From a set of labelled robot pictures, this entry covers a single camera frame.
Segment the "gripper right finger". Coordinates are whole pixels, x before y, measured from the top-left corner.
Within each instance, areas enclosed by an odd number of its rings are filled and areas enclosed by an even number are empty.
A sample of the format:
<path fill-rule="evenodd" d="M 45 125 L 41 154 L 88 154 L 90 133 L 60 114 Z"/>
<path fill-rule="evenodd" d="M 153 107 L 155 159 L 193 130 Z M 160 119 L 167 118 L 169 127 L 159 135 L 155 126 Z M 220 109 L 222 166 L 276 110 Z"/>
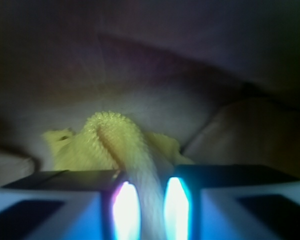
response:
<path fill-rule="evenodd" d="M 170 240 L 300 240 L 300 178 L 263 165 L 179 165 L 164 218 Z"/>

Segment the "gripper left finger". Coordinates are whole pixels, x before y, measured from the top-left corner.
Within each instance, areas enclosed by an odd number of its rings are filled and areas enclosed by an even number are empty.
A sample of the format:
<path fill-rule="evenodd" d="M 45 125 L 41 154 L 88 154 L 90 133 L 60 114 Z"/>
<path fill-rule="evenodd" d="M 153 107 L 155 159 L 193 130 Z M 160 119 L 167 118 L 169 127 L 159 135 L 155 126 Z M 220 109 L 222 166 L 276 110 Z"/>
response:
<path fill-rule="evenodd" d="M 140 237 L 139 196 L 124 171 L 42 171 L 0 187 L 0 240 Z"/>

